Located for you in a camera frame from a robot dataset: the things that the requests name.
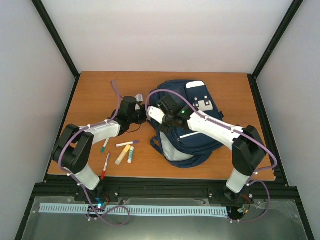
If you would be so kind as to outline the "purple capped white marker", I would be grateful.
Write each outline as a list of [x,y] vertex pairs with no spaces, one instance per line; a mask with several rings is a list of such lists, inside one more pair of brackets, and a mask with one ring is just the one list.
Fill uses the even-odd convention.
[[132,145],[132,144],[137,144],[139,143],[139,140],[134,140],[134,141],[128,141],[128,142],[123,142],[123,143],[118,143],[115,146],[118,147],[122,147],[122,146],[126,146],[126,145]]

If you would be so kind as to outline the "navy blue student backpack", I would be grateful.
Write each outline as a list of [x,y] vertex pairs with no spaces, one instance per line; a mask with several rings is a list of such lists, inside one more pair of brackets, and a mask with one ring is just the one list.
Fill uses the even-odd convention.
[[[200,86],[187,86],[192,82],[193,80],[188,79],[169,80],[160,84],[157,89],[176,92],[194,107],[221,121],[224,115],[219,111],[205,83],[200,80]],[[160,124],[154,119],[150,119],[149,124],[156,132],[156,136],[150,140],[150,145],[177,168],[197,167],[223,146],[219,141],[189,129],[174,126],[171,132],[166,133],[160,131]]]

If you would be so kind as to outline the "green white glue stick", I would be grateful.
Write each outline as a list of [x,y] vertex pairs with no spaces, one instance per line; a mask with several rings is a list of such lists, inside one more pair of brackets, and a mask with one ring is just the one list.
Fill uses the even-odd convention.
[[132,163],[132,161],[133,161],[134,150],[135,150],[135,148],[133,146],[131,146],[130,149],[129,149],[128,159],[127,159],[127,162],[129,164]]

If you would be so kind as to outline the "green capped white marker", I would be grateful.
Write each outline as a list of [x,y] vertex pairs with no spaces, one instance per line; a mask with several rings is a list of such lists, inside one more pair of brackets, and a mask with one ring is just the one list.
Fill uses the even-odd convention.
[[105,151],[109,140],[110,140],[110,139],[107,138],[107,139],[104,141],[104,144],[103,144],[103,146],[102,146],[102,148],[101,148],[101,150],[100,150],[101,153],[103,153],[103,152]]

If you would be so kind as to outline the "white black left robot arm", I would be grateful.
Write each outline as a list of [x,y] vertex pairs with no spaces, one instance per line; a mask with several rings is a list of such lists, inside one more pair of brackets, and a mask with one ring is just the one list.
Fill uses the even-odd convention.
[[123,135],[131,124],[144,123],[147,116],[142,102],[142,94],[125,96],[110,119],[90,126],[68,124],[54,145],[51,159],[87,188],[86,195],[92,201],[99,201],[104,195],[104,188],[99,185],[100,178],[88,164],[92,146]]

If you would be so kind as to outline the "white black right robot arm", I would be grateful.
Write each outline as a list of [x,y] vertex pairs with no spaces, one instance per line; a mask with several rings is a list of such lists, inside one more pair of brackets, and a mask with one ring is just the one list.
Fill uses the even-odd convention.
[[225,194],[238,195],[249,183],[266,156],[257,129],[235,126],[196,110],[190,103],[181,106],[171,95],[165,95],[156,106],[147,108],[147,115],[162,127],[180,127],[210,137],[231,150],[233,170],[226,182]]

